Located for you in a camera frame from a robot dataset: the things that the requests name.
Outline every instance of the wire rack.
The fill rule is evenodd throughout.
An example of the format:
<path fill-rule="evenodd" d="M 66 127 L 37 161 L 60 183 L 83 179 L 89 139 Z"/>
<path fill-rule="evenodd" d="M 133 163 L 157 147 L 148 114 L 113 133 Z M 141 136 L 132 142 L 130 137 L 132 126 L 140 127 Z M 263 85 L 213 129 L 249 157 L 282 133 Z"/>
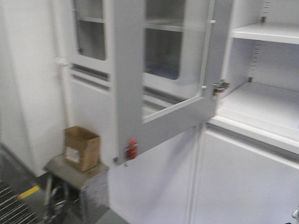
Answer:
<path fill-rule="evenodd" d="M 0 223 L 1 224 L 37 224 L 37 216 L 28 205 L 18 199 L 13 189 L 0 181 Z"/>

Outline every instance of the white shelf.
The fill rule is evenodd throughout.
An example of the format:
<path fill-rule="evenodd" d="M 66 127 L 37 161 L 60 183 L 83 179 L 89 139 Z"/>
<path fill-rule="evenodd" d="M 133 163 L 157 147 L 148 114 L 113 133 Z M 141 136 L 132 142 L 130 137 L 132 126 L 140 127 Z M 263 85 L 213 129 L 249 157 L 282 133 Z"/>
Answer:
<path fill-rule="evenodd" d="M 144 27 L 147 29 L 158 29 L 165 31 L 182 32 L 183 24 L 179 20 L 170 19 L 147 19 Z"/>
<path fill-rule="evenodd" d="M 79 21 L 85 21 L 85 22 L 105 23 L 104 19 L 94 18 L 94 17 L 80 17 L 78 20 Z"/>
<path fill-rule="evenodd" d="M 217 114 L 299 142 L 299 92 L 245 83 L 220 101 Z"/>
<path fill-rule="evenodd" d="M 299 26 L 278 23 L 255 23 L 233 29 L 232 37 L 299 44 Z"/>

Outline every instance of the cardboard box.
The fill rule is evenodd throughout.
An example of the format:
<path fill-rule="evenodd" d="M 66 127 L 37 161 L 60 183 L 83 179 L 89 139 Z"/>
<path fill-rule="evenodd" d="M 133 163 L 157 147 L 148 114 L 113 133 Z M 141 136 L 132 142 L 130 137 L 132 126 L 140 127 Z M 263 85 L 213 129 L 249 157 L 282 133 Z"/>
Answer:
<path fill-rule="evenodd" d="M 100 136 L 82 127 L 64 130 L 64 158 L 73 167 L 86 171 L 99 163 Z"/>

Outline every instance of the yellow floor stripe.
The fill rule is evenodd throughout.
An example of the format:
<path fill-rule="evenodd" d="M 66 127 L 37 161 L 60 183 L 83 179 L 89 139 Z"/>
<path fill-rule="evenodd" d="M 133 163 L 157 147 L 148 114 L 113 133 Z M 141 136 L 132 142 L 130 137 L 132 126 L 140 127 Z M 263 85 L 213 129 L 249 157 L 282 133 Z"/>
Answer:
<path fill-rule="evenodd" d="M 25 191 L 24 193 L 20 194 L 18 196 L 18 198 L 19 199 L 24 199 L 24 198 L 28 197 L 29 195 L 33 194 L 34 192 L 40 190 L 40 189 L 41 189 L 40 186 L 36 185 L 35 187 L 33 187 L 33 188 Z"/>

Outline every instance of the open cabinet door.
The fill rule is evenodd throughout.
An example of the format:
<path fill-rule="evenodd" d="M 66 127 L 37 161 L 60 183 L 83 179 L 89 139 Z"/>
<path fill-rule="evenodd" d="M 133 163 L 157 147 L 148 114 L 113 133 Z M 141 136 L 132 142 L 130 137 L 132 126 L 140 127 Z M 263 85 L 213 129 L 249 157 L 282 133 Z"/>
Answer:
<path fill-rule="evenodd" d="M 111 82 L 119 149 L 115 162 L 118 164 L 128 160 L 125 149 L 130 139 L 137 140 L 138 154 L 141 154 L 208 121 L 215 113 L 212 94 L 214 84 L 220 81 L 233 1 L 175 0 L 175 3 L 165 1 L 168 5 L 151 5 L 154 2 L 107 2 L 113 18 L 107 25 L 113 28 L 114 37 Z M 174 7 L 179 4 L 184 8 L 176 10 Z M 181 21 L 172 23 L 169 18 Z M 180 42 L 180 45 L 168 46 L 167 41 Z M 171 75 L 178 72 L 178 75 L 160 76 L 158 71 L 161 70 Z M 181 79 L 188 73 L 193 78 Z M 192 95 L 185 94 L 194 86 Z M 145 101 L 157 105 L 163 101 L 160 106 L 164 106 L 145 115 Z"/>

